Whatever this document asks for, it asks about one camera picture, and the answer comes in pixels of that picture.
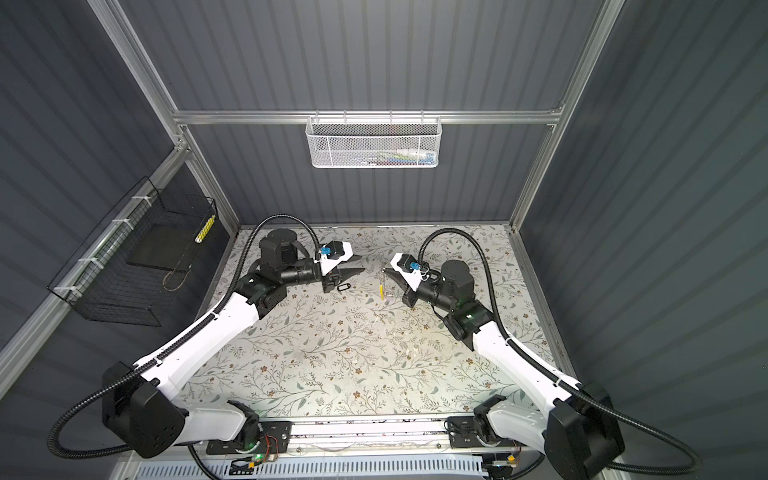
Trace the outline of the yellow marker in basket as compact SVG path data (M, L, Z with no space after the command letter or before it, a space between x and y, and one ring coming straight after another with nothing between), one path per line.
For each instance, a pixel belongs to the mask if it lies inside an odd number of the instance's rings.
M207 235L209 234L209 232L211 231L212 227L216 222L216 218L217 218L216 214L211 215L205 221L205 223L201 226L200 230L198 231L198 233L194 238L194 242L196 244L201 244L206 239Z

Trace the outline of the aluminium mounting rail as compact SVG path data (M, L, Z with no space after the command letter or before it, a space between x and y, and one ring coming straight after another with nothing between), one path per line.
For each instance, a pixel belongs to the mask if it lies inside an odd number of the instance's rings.
M168 413L131 413L110 420L105 425L143 458L155 457L171 447L203 443L211 440L230 441L246 424L260 421L289 421L293 424L287 451L297 453L309 448L345 449L361 445L399 445L426 442L435 449L452 449L443 422L449 416L370 417L363 419L321 418L319 420L262 420L254 413L233 408L175 409ZM544 447L544 421L532 411L521 411L513 417L508 430L500 434L474 417L479 437L498 446L522 445L541 451Z

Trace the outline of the items inside white basket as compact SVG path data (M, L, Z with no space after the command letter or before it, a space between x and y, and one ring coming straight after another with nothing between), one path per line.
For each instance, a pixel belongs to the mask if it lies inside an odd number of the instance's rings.
M434 150L408 148L369 153L359 157L358 161L370 166L431 167L438 164L438 154Z

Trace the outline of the black pad in basket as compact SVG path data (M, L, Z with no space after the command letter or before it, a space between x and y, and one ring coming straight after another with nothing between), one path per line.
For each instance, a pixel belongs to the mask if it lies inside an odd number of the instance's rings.
M153 225L128 254L131 266L163 271L187 272L202 249L194 228Z

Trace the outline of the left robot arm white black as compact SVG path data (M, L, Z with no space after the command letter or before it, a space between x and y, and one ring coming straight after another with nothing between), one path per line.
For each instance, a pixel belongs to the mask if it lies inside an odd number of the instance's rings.
M177 396L204 363L284 300L289 287L319 283L330 292L362 271L344 265L357 258L348 241L330 241L308 252L294 231L275 229L260 240L259 249L259 258L222 304L141 358L141 364L153 361L154 366L103 398L103 424L141 457L203 441L231 442L245 454L262 449L259 417L244 403L191 407L177 402Z

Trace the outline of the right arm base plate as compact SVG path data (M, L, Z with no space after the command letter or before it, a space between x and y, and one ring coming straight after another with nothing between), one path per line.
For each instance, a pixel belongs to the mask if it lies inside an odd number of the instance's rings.
M499 445L479 437L473 416L449 416L443 422L452 449L491 448Z

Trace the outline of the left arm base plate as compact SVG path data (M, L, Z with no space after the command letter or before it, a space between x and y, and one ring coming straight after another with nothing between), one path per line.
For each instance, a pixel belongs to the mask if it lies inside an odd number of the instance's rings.
M234 440L211 440L207 455L278 455L285 453L291 439L293 424L289 421L260 421L246 424Z

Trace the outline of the aluminium frame crossbar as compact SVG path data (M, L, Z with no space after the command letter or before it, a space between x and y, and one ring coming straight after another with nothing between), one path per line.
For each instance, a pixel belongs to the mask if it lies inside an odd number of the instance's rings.
M556 125L560 110L349 111L349 110L182 110L172 114L183 125L421 124Z

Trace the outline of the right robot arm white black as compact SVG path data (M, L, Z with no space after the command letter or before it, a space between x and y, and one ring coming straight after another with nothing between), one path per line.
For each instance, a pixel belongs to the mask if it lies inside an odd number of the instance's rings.
M567 392L575 378L549 366L521 342L504 337L497 315L476 297L468 265L449 260L433 270L397 253L385 271L404 303L423 301L445 311L451 335L498 367L530 398L527 410L494 395L474 410L474 430L487 445L515 440L544 454L564 479L591 479L618 457L624 441L617 421Z

